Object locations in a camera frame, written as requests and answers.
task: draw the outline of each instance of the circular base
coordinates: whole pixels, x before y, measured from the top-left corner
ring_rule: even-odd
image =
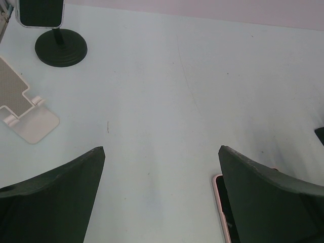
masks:
[[[69,29],[60,29],[64,44],[58,45],[53,31],[47,31],[36,41],[35,51],[38,58],[53,67],[69,67],[83,60],[88,48],[85,39]]]

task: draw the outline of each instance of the table surface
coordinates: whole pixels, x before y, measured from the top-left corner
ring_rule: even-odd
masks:
[[[104,146],[85,242],[222,242],[221,145],[324,185],[323,32],[74,5],[62,27],[88,43],[73,67],[14,18],[1,43],[61,124],[37,145],[0,126],[0,187]]]

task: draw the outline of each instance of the phone screen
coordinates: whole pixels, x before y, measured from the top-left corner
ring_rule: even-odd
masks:
[[[64,0],[19,0],[20,22],[30,27],[59,27]]]
[[[234,221],[231,205],[229,204],[229,199],[227,195],[227,190],[225,187],[225,182],[223,176],[218,176],[216,178],[216,185],[219,193],[219,198],[221,200],[223,214],[225,215],[227,228],[229,232],[229,236],[232,243],[240,243],[238,232],[236,228],[236,224]]]

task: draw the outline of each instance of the pink wall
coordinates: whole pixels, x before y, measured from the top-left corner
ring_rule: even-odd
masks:
[[[67,0],[126,9],[324,30],[324,0]]]

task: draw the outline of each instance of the smartphone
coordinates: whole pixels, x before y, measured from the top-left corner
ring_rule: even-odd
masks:
[[[62,25],[64,0],[16,0],[16,19],[24,27],[58,28]]]
[[[223,175],[213,177],[213,188],[219,216],[221,218],[225,242],[240,243]]]

